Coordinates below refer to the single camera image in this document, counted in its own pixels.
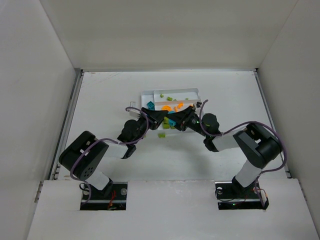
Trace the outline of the small green lego pieces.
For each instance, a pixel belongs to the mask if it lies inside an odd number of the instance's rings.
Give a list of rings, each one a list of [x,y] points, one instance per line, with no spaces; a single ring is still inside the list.
[[[186,106],[183,108],[186,109],[187,107],[191,106],[192,104],[189,101],[189,98],[183,97],[182,99],[178,99],[178,97],[174,97],[172,95],[167,95],[164,93],[161,93],[159,95],[159,98],[157,101],[155,101],[155,110],[160,111],[160,107],[164,104],[171,104],[171,103],[184,103]],[[169,129],[163,129],[163,123],[161,126],[157,129],[158,130],[158,137],[159,138],[165,138],[168,135],[173,134],[176,131],[176,128],[169,128]]]

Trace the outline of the teal duplo brick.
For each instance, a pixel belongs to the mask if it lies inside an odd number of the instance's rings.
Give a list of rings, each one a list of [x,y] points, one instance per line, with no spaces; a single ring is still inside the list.
[[[146,106],[149,110],[155,110],[155,104],[152,101],[149,101]]]

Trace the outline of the orange lego pieces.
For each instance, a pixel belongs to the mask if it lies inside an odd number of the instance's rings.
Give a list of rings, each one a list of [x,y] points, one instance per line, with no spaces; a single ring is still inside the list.
[[[164,104],[160,107],[160,110],[162,111],[173,111],[173,112],[178,112],[178,111],[182,111],[184,109],[184,107],[186,107],[186,105],[183,102],[178,102],[178,103],[167,103]]]

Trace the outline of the teal and green duplo stack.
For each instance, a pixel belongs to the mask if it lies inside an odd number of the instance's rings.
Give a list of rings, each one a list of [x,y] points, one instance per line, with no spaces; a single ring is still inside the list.
[[[169,112],[168,112],[168,115],[174,114],[174,113],[175,113],[175,111],[169,111]],[[169,118],[168,116],[167,116],[166,118],[168,119],[169,127],[170,127],[171,129],[174,129],[177,123],[176,123],[174,120],[172,120],[171,118]]]

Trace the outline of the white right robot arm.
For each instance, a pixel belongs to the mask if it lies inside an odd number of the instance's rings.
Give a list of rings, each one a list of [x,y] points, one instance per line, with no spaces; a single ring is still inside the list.
[[[204,136],[203,143],[210,152],[241,149],[246,156],[246,162],[232,179],[232,187],[238,192],[252,187],[268,163],[283,150],[278,138],[257,123],[246,124],[241,130],[222,133],[214,114],[206,113],[200,117],[191,106],[179,112],[168,113],[167,117],[175,122],[174,127],[177,130],[183,132],[191,129]]]

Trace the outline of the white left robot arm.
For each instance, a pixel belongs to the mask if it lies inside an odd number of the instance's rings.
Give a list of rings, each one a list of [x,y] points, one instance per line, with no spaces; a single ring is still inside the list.
[[[66,168],[74,180],[88,184],[88,187],[106,194],[112,180],[98,166],[104,157],[129,158],[137,149],[148,130],[156,130],[164,121],[167,110],[150,110],[127,107],[127,111],[138,111],[138,119],[127,120],[116,140],[97,139],[90,131],[82,132],[59,156],[58,162]]]

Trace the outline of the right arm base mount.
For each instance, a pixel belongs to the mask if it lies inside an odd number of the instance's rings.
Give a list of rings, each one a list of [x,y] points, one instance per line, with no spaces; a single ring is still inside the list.
[[[231,181],[217,181],[214,194],[219,210],[266,210],[270,204],[266,191],[260,188],[259,183],[238,192]]]

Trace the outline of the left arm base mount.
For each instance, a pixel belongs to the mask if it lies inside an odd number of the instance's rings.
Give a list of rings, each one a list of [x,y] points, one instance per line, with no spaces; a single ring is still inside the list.
[[[92,186],[89,198],[88,186],[80,183],[79,188],[82,190],[81,211],[125,211],[127,208],[128,182],[114,182],[107,196]]]

